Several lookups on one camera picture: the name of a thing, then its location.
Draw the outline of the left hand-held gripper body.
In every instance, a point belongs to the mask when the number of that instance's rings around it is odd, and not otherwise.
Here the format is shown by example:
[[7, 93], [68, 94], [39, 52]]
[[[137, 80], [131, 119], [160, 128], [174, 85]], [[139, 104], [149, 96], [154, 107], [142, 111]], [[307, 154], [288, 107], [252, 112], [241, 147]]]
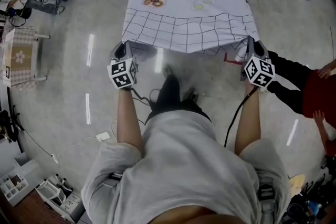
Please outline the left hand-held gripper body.
[[131, 42], [120, 42], [110, 53], [107, 71], [116, 89], [130, 90], [136, 83], [138, 67], [131, 49]]

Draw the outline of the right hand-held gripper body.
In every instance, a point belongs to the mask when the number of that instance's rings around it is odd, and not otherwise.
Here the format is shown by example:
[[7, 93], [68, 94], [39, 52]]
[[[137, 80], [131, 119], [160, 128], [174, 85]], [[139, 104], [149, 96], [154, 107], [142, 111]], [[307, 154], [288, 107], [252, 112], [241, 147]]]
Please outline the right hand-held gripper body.
[[248, 80], [257, 87], [268, 87], [275, 78], [275, 67], [261, 41], [247, 38], [246, 52], [242, 54], [240, 80]]

